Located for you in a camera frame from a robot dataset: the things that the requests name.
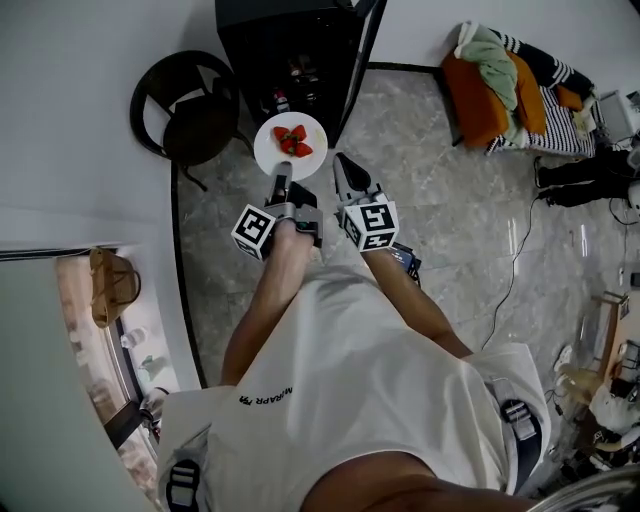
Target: leg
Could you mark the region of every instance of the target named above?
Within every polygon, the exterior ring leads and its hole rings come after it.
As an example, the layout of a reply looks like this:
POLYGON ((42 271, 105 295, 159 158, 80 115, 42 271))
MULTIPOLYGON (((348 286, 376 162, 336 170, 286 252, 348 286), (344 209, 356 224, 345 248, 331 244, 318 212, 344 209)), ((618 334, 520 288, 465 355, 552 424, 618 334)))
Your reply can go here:
POLYGON ((541 192, 540 197, 547 199, 549 204, 570 208, 596 199, 627 199, 629 183, 631 182, 624 178, 607 176, 584 185, 565 185, 564 187, 547 189, 541 192))
POLYGON ((541 188, 553 185, 570 185, 580 183, 582 181, 595 180, 602 176, 603 169, 601 159, 598 157, 587 158, 579 162, 571 162, 550 169, 548 167, 540 167, 538 169, 538 183, 541 188))
POLYGON ((564 187, 547 189, 542 191, 538 197, 546 199, 550 205, 557 204, 571 208, 608 196, 602 184, 594 181, 584 185, 565 185, 564 187))

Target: white plate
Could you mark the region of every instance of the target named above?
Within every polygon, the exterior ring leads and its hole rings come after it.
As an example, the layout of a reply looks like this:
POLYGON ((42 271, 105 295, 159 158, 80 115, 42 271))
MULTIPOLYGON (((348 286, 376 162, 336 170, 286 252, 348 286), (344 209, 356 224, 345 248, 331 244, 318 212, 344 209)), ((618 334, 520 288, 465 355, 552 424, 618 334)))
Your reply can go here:
POLYGON ((270 175, 276 164, 287 161, 293 165, 293 181, 303 180, 316 172, 327 156, 327 149, 327 134, 320 123, 302 112, 283 112, 267 120, 258 130, 253 142, 256 162, 265 174, 270 175), (313 153, 302 158, 284 153, 273 135, 273 128, 276 126, 293 130, 299 124, 307 132, 304 143, 313 149, 313 153))

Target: brown bag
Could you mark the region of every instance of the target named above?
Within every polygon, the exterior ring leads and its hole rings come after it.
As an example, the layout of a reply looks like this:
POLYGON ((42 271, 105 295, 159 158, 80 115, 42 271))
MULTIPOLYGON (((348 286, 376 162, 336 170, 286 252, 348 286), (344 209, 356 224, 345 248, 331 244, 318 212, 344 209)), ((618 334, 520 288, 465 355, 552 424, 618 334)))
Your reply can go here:
POLYGON ((91 316, 104 329, 140 295, 140 274, 129 260, 98 247, 91 249, 89 265, 93 283, 91 316))

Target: window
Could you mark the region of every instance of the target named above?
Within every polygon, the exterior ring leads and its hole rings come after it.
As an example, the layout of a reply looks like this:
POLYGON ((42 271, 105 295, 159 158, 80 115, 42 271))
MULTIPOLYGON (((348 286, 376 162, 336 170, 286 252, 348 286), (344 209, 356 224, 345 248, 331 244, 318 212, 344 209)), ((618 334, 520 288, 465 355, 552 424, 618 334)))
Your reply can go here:
POLYGON ((92 283, 88 256, 56 260, 58 288, 80 378, 98 418, 138 487, 161 510, 155 489, 157 440, 142 425, 143 399, 116 320, 100 329, 91 317, 92 283))

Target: plate of strawberries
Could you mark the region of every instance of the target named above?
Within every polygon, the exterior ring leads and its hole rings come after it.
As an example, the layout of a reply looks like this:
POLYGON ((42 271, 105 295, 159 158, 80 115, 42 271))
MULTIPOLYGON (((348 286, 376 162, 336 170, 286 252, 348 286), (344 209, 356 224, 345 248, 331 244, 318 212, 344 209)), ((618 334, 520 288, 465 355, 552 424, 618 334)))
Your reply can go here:
POLYGON ((327 156, 327 135, 318 121, 302 112, 283 112, 267 120, 253 144, 256 162, 266 174, 291 162, 293 181, 316 172, 327 156))

